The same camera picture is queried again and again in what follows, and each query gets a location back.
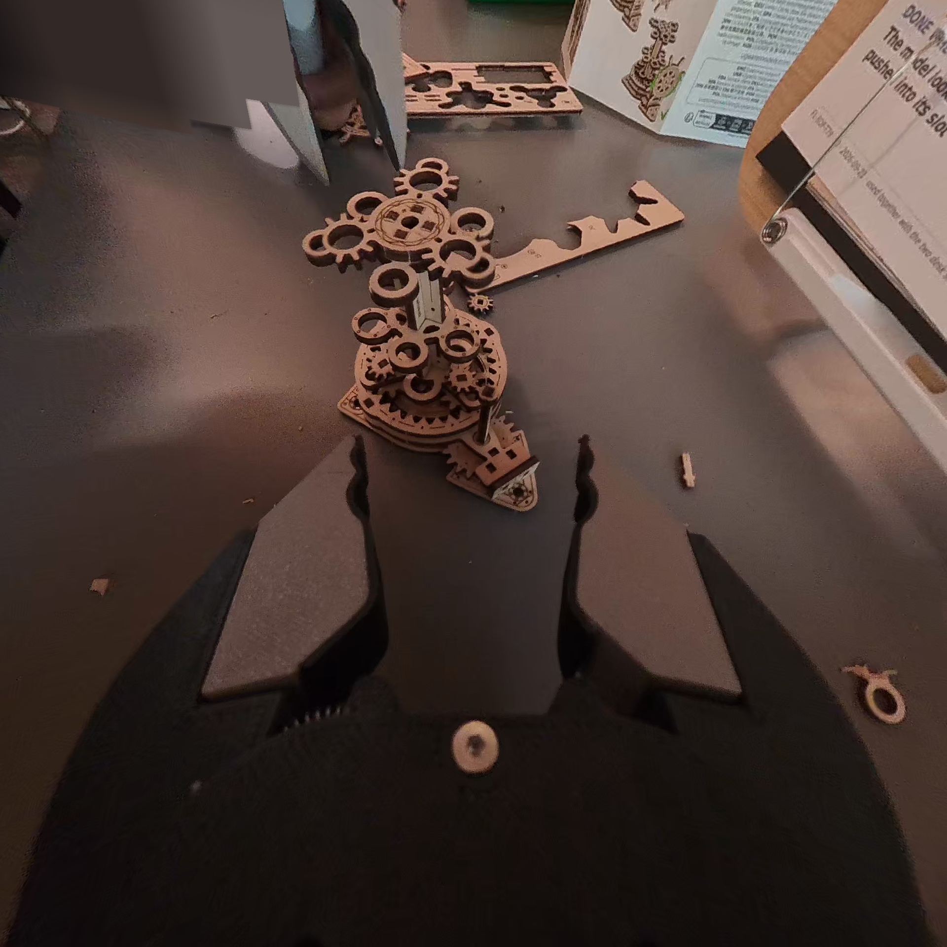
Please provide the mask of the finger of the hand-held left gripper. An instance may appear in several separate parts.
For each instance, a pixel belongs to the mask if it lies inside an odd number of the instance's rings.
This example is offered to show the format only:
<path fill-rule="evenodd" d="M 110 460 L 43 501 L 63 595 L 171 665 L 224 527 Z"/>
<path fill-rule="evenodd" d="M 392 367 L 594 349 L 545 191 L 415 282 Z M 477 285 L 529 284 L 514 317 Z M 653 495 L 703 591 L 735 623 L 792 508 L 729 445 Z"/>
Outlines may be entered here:
<path fill-rule="evenodd" d="M 359 105 L 373 140 L 394 170 L 404 166 L 407 117 L 401 58 L 401 10 L 393 1 L 344 1 L 345 44 L 359 83 Z"/>
<path fill-rule="evenodd" d="M 330 184 L 329 172 L 322 151 L 322 136 L 314 124 L 310 103 L 300 84 L 294 77 L 297 95 L 295 105 L 266 103 L 266 112 L 286 139 L 295 156 L 314 177 L 324 185 Z"/>

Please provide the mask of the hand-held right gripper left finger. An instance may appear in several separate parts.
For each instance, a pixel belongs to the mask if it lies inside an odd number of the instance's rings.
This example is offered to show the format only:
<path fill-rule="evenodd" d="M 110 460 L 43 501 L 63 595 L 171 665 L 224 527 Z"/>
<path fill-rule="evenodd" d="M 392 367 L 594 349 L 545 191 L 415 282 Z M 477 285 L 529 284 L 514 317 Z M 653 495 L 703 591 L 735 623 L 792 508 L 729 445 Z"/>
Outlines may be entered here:
<path fill-rule="evenodd" d="M 364 440 L 347 437 L 258 522 L 201 694 L 340 703 L 387 641 Z"/>

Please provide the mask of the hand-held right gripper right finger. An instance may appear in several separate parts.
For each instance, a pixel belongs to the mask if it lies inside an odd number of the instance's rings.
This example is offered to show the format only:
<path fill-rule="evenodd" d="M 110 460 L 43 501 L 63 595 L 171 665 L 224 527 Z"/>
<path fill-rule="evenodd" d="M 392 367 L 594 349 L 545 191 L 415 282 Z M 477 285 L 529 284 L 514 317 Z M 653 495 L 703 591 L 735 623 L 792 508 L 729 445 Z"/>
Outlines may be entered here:
<path fill-rule="evenodd" d="M 691 536 L 665 505 L 583 435 L 562 579 L 557 649 L 565 680 L 607 704 L 680 694 L 740 701 Z"/>

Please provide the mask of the wooden gear model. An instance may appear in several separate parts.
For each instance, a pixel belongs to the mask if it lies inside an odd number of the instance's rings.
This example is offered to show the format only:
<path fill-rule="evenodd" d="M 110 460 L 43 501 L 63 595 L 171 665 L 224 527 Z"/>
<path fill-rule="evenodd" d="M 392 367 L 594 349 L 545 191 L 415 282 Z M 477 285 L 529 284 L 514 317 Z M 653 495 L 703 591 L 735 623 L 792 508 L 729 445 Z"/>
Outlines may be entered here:
<path fill-rule="evenodd" d="M 314 266 L 340 272 L 375 263 L 372 305 L 351 319 L 353 384 L 362 407 L 397 432 L 488 438 L 503 411 L 509 363 L 499 330 L 452 290 L 485 287 L 495 270 L 494 221 L 480 207 L 452 209 L 458 177 L 438 158 L 401 170 L 394 193 L 353 195 L 345 212 L 305 236 Z"/>

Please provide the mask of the white printed kit box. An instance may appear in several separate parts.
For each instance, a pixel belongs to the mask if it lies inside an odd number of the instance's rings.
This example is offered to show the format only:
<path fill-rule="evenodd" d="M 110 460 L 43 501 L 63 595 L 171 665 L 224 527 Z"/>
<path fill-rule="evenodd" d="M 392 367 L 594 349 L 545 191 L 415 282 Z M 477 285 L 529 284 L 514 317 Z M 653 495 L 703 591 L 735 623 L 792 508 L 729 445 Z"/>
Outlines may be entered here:
<path fill-rule="evenodd" d="M 564 75 L 659 136 L 745 148 L 835 1 L 576 1 Z"/>

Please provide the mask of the wooden sheet with rectangular cutout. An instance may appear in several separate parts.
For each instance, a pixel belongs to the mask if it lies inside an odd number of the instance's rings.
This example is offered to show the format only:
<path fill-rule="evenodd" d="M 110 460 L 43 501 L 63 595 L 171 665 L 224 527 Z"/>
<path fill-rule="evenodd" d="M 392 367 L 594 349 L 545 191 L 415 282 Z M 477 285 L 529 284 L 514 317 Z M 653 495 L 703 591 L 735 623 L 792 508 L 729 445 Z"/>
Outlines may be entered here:
<path fill-rule="evenodd" d="M 411 119 L 578 114 L 583 105 L 553 63 L 420 63 L 405 58 Z"/>

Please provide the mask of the wavy wooden sheet offcut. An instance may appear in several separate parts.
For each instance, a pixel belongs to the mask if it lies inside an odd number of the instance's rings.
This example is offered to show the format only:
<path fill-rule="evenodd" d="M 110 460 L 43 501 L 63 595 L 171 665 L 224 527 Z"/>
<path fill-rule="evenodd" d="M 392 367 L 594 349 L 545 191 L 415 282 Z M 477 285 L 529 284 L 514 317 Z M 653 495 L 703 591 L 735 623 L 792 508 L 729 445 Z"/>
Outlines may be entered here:
<path fill-rule="evenodd" d="M 628 196 L 634 205 L 633 212 L 614 223 L 593 215 L 569 221 L 566 229 L 578 238 L 574 247 L 564 247 L 551 239 L 536 238 L 523 249 L 499 257 L 487 289 L 495 291 L 520 280 L 536 277 L 588 255 L 677 227 L 686 219 L 679 207 L 646 180 L 635 181 Z"/>

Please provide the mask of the instruction sheet on stand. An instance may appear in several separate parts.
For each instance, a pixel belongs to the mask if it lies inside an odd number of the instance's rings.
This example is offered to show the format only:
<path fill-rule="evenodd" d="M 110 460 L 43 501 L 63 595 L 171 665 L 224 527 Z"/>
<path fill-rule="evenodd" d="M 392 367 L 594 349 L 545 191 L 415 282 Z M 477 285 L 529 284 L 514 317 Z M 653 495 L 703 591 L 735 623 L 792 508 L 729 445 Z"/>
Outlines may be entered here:
<path fill-rule="evenodd" d="M 838 2 L 764 105 L 740 201 L 944 470 L 945 2 Z"/>

